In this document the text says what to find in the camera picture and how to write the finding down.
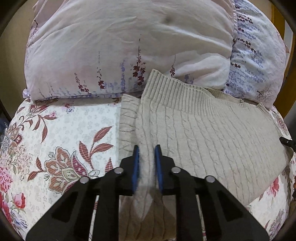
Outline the pink lavender floral pillow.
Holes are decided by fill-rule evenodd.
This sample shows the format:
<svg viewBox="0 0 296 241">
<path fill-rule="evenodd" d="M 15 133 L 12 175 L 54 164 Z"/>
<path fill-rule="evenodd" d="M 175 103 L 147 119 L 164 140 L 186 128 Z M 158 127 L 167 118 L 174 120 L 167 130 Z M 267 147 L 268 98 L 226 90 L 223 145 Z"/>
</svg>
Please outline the pink lavender floral pillow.
<svg viewBox="0 0 296 241">
<path fill-rule="evenodd" d="M 38 1 L 23 96 L 140 93 L 156 69 L 271 108 L 285 63 L 279 32 L 249 1 Z"/>
</svg>

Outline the beige cable knit sweater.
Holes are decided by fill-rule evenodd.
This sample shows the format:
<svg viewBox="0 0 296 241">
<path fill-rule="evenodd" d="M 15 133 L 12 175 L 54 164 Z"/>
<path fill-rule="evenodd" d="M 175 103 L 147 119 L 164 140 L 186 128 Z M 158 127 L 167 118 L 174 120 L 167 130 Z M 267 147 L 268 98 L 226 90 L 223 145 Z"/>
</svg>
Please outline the beige cable knit sweater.
<svg viewBox="0 0 296 241">
<path fill-rule="evenodd" d="M 120 240 L 176 236 L 175 198 L 159 192 L 155 146 L 191 175 L 214 176 L 248 205 L 271 189 L 292 159 L 281 135 L 263 105 L 153 70 L 140 98 L 121 99 L 119 157 L 138 146 L 140 167 L 136 194 L 121 199 Z"/>
</svg>

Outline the floral quilted bedspread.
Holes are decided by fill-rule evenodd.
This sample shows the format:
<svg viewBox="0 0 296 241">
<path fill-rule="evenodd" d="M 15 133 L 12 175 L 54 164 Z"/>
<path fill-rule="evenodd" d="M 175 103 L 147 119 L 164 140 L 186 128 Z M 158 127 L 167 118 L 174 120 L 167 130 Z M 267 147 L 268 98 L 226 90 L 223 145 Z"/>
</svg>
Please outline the floral quilted bedspread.
<svg viewBox="0 0 296 241">
<path fill-rule="evenodd" d="M 19 106 L 1 146 L 1 210 L 22 238 L 81 177 L 102 177 L 119 165 L 120 110 L 121 100 L 96 98 L 26 99 Z M 268 111 L 289 138 L 280 113 Z M 294 190 L 291 159 L 271 189 L 246 205 L 271 238 Z"/>
</svg>

